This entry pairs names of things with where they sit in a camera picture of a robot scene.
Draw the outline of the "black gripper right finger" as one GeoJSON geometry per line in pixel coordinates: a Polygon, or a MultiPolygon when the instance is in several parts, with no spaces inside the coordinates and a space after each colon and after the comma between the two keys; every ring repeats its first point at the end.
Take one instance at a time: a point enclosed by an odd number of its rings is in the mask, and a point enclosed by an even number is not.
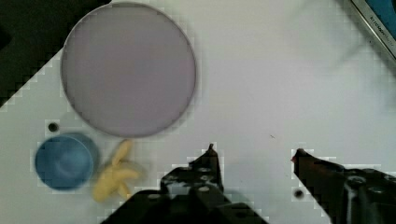
{"type": "Polygon", "coordinates": [[[376,169],[350,168],[299,148],[293,172],[332,224],[396,224],[396,182],[376,169]]]}

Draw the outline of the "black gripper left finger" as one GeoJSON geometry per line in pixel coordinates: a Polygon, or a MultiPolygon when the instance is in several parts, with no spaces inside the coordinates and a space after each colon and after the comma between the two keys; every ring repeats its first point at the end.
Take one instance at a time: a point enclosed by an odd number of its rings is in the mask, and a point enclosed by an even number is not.
{"type": "Polygon", "coordinates": [[[186,167],[162,177],[158,190],[135,193],[101,224],[268,224],[224,194],[219,155],[210,145],[186,167]]]}

